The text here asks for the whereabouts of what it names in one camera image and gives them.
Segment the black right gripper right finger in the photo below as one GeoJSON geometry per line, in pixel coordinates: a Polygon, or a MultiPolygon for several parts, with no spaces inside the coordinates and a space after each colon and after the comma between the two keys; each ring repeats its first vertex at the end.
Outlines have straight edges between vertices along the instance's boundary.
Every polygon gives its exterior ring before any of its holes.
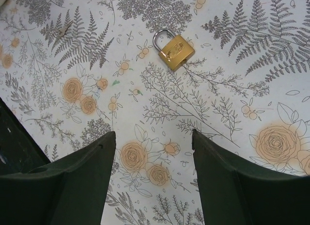
{"type": "Polygon", "coordinates": [[[309,177],[256,165],[197,130],[192,149],[207,225],[309,224],[309,177]]]}

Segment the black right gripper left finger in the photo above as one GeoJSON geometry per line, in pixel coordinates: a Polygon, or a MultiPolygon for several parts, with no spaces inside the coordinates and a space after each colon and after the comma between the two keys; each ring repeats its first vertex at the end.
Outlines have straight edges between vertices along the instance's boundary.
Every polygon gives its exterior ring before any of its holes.
{"type": "Polygon", "coordinates": [[[116,133],[28,173],[0,178],[2,225],[98,225],[116,150],[116,133]]]}

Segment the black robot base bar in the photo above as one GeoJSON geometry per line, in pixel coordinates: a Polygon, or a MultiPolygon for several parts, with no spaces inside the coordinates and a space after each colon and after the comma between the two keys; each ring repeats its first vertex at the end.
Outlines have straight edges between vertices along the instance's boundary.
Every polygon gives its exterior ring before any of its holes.
{"type": "Polygon", "coordinates": [[[0,101],[0,174],[28,173],[50,163],[3,100],[0,101]]]}

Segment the small brass padlock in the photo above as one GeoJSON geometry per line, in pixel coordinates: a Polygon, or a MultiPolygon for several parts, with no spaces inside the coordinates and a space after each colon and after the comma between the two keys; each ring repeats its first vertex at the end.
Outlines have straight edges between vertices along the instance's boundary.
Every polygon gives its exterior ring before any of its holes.
{"type": "Polygon", "coordinates": [[[153,35],[152,42],[160,58],[173,72],[177,71],[195,54],[194,48],[180,34],[175,35],[167,28],[158,30],[153,35]],[[163,48],[160,48],[157,44],[157,38],[163,32],[170,35],[172,39],[163,48]]]}

